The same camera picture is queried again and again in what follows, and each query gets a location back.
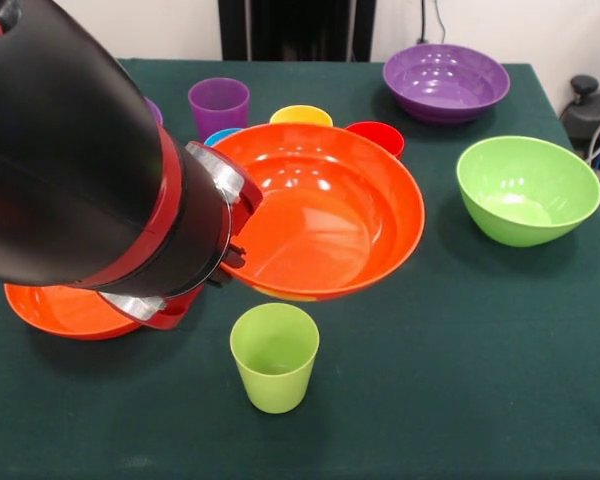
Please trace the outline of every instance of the bowl rim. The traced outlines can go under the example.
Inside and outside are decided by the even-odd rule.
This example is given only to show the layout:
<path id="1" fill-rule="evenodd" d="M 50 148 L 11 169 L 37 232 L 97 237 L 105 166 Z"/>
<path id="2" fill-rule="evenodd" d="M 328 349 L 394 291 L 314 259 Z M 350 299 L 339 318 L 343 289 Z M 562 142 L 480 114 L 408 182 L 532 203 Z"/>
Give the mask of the bowl rim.
<path id="1" fill-rule="evenodd" d="M 471 107 L 462 107 L 462 106 L 440 107 L 440 106 L 436 106 L 436 105 L 431 105 L 430 103 L 414 100 L 413 98 L 408 97 L 408 96 L 403 95 L 400 92 L 398 92 L 393 87 L 392 83 L 387 79 L 387 66 L 389 65 L 389 63 L 394 58 L 398 57 L 399 55 L 403 55 L 404 52 L 408 52 L 408 51 L 416 50 L 416 49 L 421 50 L 421 49 L 426 49 L 426 48 L 431 48 L 431 47 L 451 47 L 451 48 L 458 49 L 458 50 L 464 50 L 466 52 L 475 53 L 475 54 L 485 58 L 486 60 L 490 61 L 491 63 L 493 63 L 493 65 L 496 67 L 497 70 L 500 70 L 502 73 L 504 73 L 504 77 L 506 79 L 506 86 L 505 86 L 503 92 L 499 96 L 497 96 L 495 99 L 491 100 L 490 102 L 480 103 L 479 105 L 474 105 Z M 411 47 L 404 48 L 404 49 L 394 53 L 393 55 L 391 55 L 391 57 L 389 57 L 389 59 L 384 63 L 384 66 L 382 67 L 382 77 L 384 79 L 384 83 L 387 85 L 387 87 L 389 87 L 389 89 L 393 92 L 394 95 L 397 95 L 400 98 L 413 103 L 414 105 L 421 105 L 421 106 L 427 107 L 427 108 L 435 108 L 438 111 L 462 112 L 462 111 L 471 111 L 471 110 L 476 110 L 476 109 L 487 109 L 489 107 L 494 106 L 496 103 L 500 102 L 504 97 L 506 97 L 508 95 L 509 90 L 511 89 L 511 78 L 509 77 L 509 72 L 507 72 L 507 69 L 504 68 L 504 66 L 502 66 L 502 64 L 500 62 L 497 62 L 493 57 L 490 57 L 486 53 L 482 53 L 473 48 L 464 47 L 462 45 L 456 45 L 456 44 L 452 44 L 452 43 L 422 43 L 419 45 L 412 45 Z"/>
<path id="2" fill-rule="evenodd" d="M 243 283 L 249 285 L 251 288 L 258 287 L 258 288 L 268 290 L 275 294 L 303 296 L 303 297 L 311 298 L 312 300 L 323 300 L 323 299 L 337 298 L 337 297 L 340 297 L 343 295 L 349 295 L 351 293 L 358 292 L 365 288 L 368 288 L 368 287 L 388 278 L 390 275 L 395 273 L 395 271 L 398 270 L 409 259 L 409 257 L 411 257 L 411 255 L 416 251 L 416 249 L 420 245 L 420 242 L 422 241 L 425 226 L 427 224 L 427 212 L 426 212 L 424 195 L 422 194 L 420 185 L 418 185 L 418 182 L 416 181 L 415 177 L 411 174 L 409 169 L 400 160 L 398 160 L 395 156 L 391 155 L 391 153 L 389 153 L 387 150 L 382 148 L 380 145 L 378 145 L 375 142 L 372 142 L 371 140 L 369 140 L 365 137 L 362 137 L 360 135 L 357 135 L 353 132 L 350 132 L 350 131 L 348 131 L 344 128 L 340 128 L 340 127 L 327 127 L 326 125 L 317 125 L 317 124 L 312 124 L 312 123 L 296 123 L 296 122 L 294 122 L 294 123 L 265 123 L 265 124 L 260 124 L 260 125 L 255 125 L 255 126 L 252 126 L 249 128 L 245 128 L 244 130 L 241 130 L 240 132 L 234 133 L 230 137 L 223 138 L 222 140 L 220 140 L 220 142 L 218 142 L 216 144 L 216 147 L 221 147 L 221 144 L 228 138 L 233 138 L 233 141 L 235 141 L 235 137 L 238 137 L 239 135 L 246 135 L 247 134 L 246 132 L 249 132 L 249 131 L 252 132 L 254 130 L 266 129 L 266 128 L 289 128 L 290 126 L 300 127 L 300 128 L 309 128 L 309 129 L 339 130 L 341 132 L 344 132 L 345 135 L 352 135 L 352 136 L 356 137 L 359 141 L 364 142 L 364 143 L 370 145 L 372 148 L 381 151 L 382 155 L 384 155 L 388 159 L 388 161 L 395 162 L 398 165 L 398 167 L 403 170 L 403 172 L 406 174 L 407 178 L 409 178 L 412 186 L 415 189 L 415 193 L 418 198 L 418 213 L 419 213 L 420 217 L 422 218 L 422 221 L 420 222 L 420 225 L 418 226 L 417 234 L 413 238 L 413 244 L 402 255 L 400 255 L 399 259 L 396 260 L 395 262 L 393 262 L 393 264 L 389 268 L 387 268 L 384 272 L 373 275 L 372 277 L 365 279 L 364 281 L 350 283 L 350 284 L 347 284 L 347 285 L 344 285 L 341 287 L 331 288 L 331 289 L 325 289 L 325 288 L 322 288 L 322 289 L 316 289 L 316 288 L 313 288 L 313 289 L 309 289 L 309 288 L 290 289 L 287 287 L 282 287 L 280 285 L 272 285 L 270 283 L 252 282 L 251 278 L 249 276 L 241 274 L 240 268 L 231 268 L 225 264 L 223 264 L 223 268 L 225 268 L 231 275 L 235 276 Z"/>
<path id="3" fill-rule="evenodd" d="M 31 316 L 26 315 L 25 311 L 20 307 L 19 303 L 16 301 L 16 296 L 25 291 L 29 292 L 38 289 L 44 291 L 45 288 L 48 287 L 70 288 L 66 287 L 65 285 L 29 286 L 17 285 L 13 283 L 4 283 L 2 288 L 4 290 L 4 296 L 7 300 L 7 303 L 9 304 L 9 307 L 11 308 L 11 311 L 15 313 L 20 318 L 20 320 L 22 320 L 29 326 L 40 330 L 41 332 L 48 333 L 50 335 L 56 335 L 58 337 L 69 338 L 72 340 L 109 340 L 131 333 L 142 326 L 140 322 L 136 322 L 131 318 L 127 318 L 124 322 L 121 321 L 118 325 L 114 327 L 107 327 L 105 329 L 101 328 L 92 330 L 71 331 L 68 329 L 58 329 L 50 327 L 48 324 L 44 322 L 39 322 Z M 121 319 L 124 317 L 124 315 L 118 312 L 112 305 L 110 307 L 116 314 L 118 314 L 121 317 Z"/>
<path id="4" fill-rule="evenodd" d="M 532 225 L 532 224 L 529 224 L 529 223 L 519 222 L 519 221 L 516 221 L 516 220 L 511 220 L 509 218 L 503 217 L 502 215 L 498 215 L 498 214 L 492 212 L 491 210 L 489 210 L 481 202 L 479 202 L 475 198 L 474 195 L 472 195 L 471 193 L 469 193 L 469 191 L 468 191 L 467 188 L 465 188 L 465 185 L 463 183 L 462 177 L 460 175 L 460 166 L 462 165 L 462 163 L 464 161 L 466 161 L 467 155 L 474 148 L 478 148 L 478 147 L 480 147 L 481 145 L 483 145 L 485 143 L 500 142 L 502 140 L 523 140 L 523 141 L 529 142 L 529 143 L 540 143 L 540 144 L 548 145 L 548 146 L 554 147 L 554 148 L 562 151 L 563 153 L 566 154 L 567 157 L 569 157 L 572 160 L 576 161 L 578 164 L 582 164 L 582 168 L 586 169 L 586 171 L 589 172 L 589 175 L 590 175 L 591 179 L 594 181 L 594 184 L 596 185 L 597 200 L 596 200 L 595 204 L 587 211 L 586 214 L 581 215 L 577 219 L 571 220 L 569 222 L 553 223 L 551 225 Z M 536 138 L 536 137 L 528 137 L 528 136 L 524 136 L 524 135 L 499 135 L 499 136 L 496 136 L 496 137 L 485 138 L 484 140 L 480 140 L 478 142 L 473 143 L 472 145 L 468 146 L 460 154 L 460 157 L 458 158 L 458 161 L 456 163 L 456 179 L 458 181 L 458 185 L 460 186 L 460 189 L 462 190 L 462 193 L 464 193 L 464 195 L 466 195 L 473 203 L 475 203 L 482 210 L 484 210 L 485 212 L 488 212 L 490 215 L 493 215 L 496 218 L 504 220 L 504 221 L 506 221 L 508 223 L 511 223 L 513 225 L 519 225 L 519 226 L 522 226 L 522 227 L 551 228 L 551 229 L 554 229 L 554 228 L 563 228 L 563 227 L 570 227 L 572 225 L 576 225 L 578 223 L 581 223 L 584 220 L 586 220 L 587 218 L 589 218 L 591 215 L 593 215 L 595 213 L 595 211 L 600 206 L 600 181 L 598 180 L 598 177 L 596 176 L 596 174 L 594 173 L 594 171 L 591 168 L 589 168 L 589 166 L 584 162 L 584 160 L 582 160 L 574 152 L 572 152 L 568 148 L 563 147 L 562 145 L 558 145 L 557 143 L 549 142 L 548 140 L 543 140 L 541 138 Z"/>

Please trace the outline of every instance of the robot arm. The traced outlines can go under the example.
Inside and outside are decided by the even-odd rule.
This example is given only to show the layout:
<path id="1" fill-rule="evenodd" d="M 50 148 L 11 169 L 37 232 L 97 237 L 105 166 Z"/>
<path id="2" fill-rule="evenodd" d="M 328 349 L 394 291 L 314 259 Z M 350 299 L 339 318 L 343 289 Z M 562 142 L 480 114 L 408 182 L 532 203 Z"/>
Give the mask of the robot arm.
<path id="1" fill-rule="evenodd" d="M 231 237 L 261 198 L 228 159 L 178 145 L 58 5 L 0 0 L 0 281 L 97 290 L 151 325 L 240 264 Z"/>

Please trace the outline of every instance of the green cup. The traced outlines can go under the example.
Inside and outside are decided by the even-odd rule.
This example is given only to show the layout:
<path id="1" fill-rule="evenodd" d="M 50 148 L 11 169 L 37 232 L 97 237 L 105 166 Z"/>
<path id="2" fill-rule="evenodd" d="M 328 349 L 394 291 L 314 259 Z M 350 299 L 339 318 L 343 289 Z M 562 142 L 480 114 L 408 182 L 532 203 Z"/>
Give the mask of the green cup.
<path id="1" fill-rule="evenodd" d="M 243 314 L 229 339 L 253 405 L 266 413 L 297 407 L 307 391 L 320 333 L 303 310 L 267 303 Z"/>

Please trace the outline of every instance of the large orange bowl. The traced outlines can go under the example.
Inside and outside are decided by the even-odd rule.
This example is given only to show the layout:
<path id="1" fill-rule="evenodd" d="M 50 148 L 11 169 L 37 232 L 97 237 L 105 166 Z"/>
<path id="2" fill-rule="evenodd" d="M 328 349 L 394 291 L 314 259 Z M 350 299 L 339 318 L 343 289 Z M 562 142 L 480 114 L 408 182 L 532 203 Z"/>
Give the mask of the large orange bowl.
<path id="1" fill-rule="evenodd" d="M 383 148 L 339 128 L 269 124 L 214 147 L 242 166 L 264 200 L 235 238 L 246 264 L 227 270 L 285 300 L 325 300 L 397 269 L 424 229 L 409 171 Z"/>
<path id="2" fill-rule="evenodd" d="M 105 340 L 142 325 L 109 305 L 98 293 L 63 286 L 5 285 L 11 309 L 44 332 L 76 340 Z"/>

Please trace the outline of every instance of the table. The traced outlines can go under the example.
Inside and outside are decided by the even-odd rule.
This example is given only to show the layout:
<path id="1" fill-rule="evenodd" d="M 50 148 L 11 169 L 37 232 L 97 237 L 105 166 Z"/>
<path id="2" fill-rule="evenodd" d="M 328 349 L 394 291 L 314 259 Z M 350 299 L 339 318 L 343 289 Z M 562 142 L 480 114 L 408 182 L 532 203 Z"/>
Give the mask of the table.
<path id="1" fill-rule="evenodd" d="M 55 338 L 10 311 L 0 285 L 0 478 L 600 478 L 600 211 L 548 245 L 512 249 L 471 222 L 455 183 L 462 150 L 500 134 L 567 137 L 532 69 L 470 125 L 410 120 L 379 64 L 129 60 L 182 142 L 187 89 L 227 75 L 251 88 L 251 121 L 283 105 L 336 125 L 376 119 L 407 137 L 422 188 L 421 244 L 359 294 L 305 304 L 322 345 L 304 403 L 248 403 L 228 346 L 268 299 L 206 289 L 175 331 L 103 343 Z"/>

